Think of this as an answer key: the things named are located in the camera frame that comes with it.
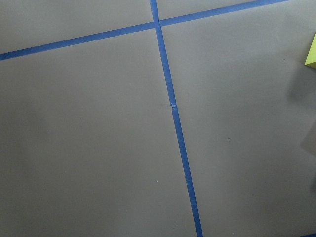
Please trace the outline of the yellow foam block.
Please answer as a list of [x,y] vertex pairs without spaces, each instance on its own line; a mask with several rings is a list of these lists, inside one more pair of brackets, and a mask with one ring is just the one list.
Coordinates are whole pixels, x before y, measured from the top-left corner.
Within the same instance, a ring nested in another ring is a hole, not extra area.
[[314,35],[307,58],[305,60],[305,66],[316,69],[316,34]]

